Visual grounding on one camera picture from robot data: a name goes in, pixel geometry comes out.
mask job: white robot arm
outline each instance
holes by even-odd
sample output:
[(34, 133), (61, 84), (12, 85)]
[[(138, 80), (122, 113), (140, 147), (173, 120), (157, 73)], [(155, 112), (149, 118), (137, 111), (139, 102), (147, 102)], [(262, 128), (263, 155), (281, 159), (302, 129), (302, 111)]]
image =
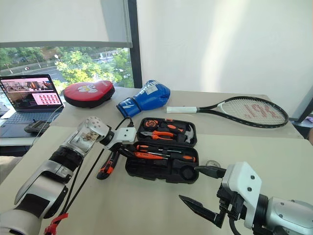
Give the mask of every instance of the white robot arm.
[(313, 206), (276, 197), (268, 199), (260, 194), (262, 180), (248, 163), (232, 164), (227, 169), (198, 166), (195, 170), (216, 179), (223, 178), (217, 192), (220, 213), (204, 208), (189, 197), (179, 197), (194, 213), (219, 228), (228, 214), (234, 235), (240, 235), (234, 224), (238, 219), (244, 219), (245, 227), (255, 235), (313, 235)]
[(83, 121), (77, 131), (36, 170), (18, 191), (14, 209), (0, 214), (1, 235), (37, 235), (43, 218), (52, 217), (62, 204), (73, 172), (96, 142), (117, 150), (134, 142), (133, 127), (111, 130), (97, 117)]

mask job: red cable tie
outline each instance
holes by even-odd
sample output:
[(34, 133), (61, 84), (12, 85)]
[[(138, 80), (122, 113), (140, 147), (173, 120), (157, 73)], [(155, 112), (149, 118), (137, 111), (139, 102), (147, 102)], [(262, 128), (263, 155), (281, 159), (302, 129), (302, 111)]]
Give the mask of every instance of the red cable tie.
[(68, 213), (65, 213), (65, 214), (59, 215), (58, 217), (54, 218), (51, 221), (51, 224), (45, 228), (45, 234), (50, 233), (52, 235), (56, 235), (57, 234), (57, 226), (59, 224), (56, 224), (55, 222), (61, 221), (62, 219), (65, 219), (67, 217), (68, 217)]

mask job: laptop screen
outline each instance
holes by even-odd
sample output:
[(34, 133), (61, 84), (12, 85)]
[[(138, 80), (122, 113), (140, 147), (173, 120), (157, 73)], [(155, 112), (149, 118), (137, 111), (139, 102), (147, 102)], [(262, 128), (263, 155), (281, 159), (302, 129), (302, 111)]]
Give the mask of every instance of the laptop screen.
[(62, 105), (47, 74), (0, 77), (0, 86), (16, 110), (54, 110)]

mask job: cartoon face print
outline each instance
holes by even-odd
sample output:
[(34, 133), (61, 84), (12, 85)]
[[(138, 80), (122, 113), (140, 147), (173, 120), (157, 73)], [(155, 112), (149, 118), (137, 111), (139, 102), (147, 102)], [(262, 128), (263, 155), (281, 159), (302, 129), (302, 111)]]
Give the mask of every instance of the cartoon face print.
[(88, 93), (95, 93), (98, 90), (96, 89), (96, 87), (94, 85), (87, 85), (87, 86), (81, 86), (79, 88), (77, 88), (77, 90), (79, 92), (88, 92)]

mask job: white table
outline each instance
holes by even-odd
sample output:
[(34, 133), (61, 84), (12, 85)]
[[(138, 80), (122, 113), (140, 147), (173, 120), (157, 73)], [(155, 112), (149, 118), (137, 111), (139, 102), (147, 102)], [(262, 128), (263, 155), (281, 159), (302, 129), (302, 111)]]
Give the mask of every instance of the white table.
[[(112, 98), (102, 105), (89, 109), (77, 108), (67, 104), (61, 114), (52, 122), (52, 126), (77, 127), (78, 124), (89, 116), (97, 116), (102, 121), (115, 127), (123, 118), (116, 105), (127, 97), (137, 94), (140, 89), (116, 87)], [(246, 94), (227, 93), (204, 93), (204, 92), (182, 92), (171, 91), (171, 96), (165, 106), (159, 109), (143, 111), (134, 116), (134, 123), (139, 125), (146, 117), (172, 118), (190, 121), (196, 125), (197, 133), (211, 135), (234, 135), (255, 137), (283, 137), (302, 139), (303, 137), (289, 122), (286, 126), (275, 129), (262, 129), (249, 127), (226, 118), (212, 114), (167, 114), (166, 106), (209, 106), (223, 101), (227, 98)], [(249, 95), (263, 99), (269, 99), (266, 95)]]
[[(0, 185), (1, 211), (13, 207), (21, 185), (75, 129), (52, 126), (43, 134)], [(200, 164), (214, 159), (226, 168), (229, 164), (247, 161), (263, 180), (262, 194), (313, 204), (313, 147), (307, 140), (204, 134), (197, 137), (195, 148)], [(97, 143), (85, 157), (76, 186), (82, 182), (101, 148)], [(69, 218), (59, 225), (59, 235), (232, 234), (227, 219), (220, 230), (194, 214), (178, 198), (182, 194), (217, 211), (216, 192), (220, 179), (200, 175), (194, 184), (187, 185), (131, 177), (125, 170), (126, 159), (121, 156), (112, 175), (100, 181), (95, 176), (107, 155), (108, 152), (103, 154), (73, 203)], [(51, 219), (43, 220), (42, 230), (50, 222)], [(252, 234), (243, 228), (242, 222), (236, 225), (242, 235)]]

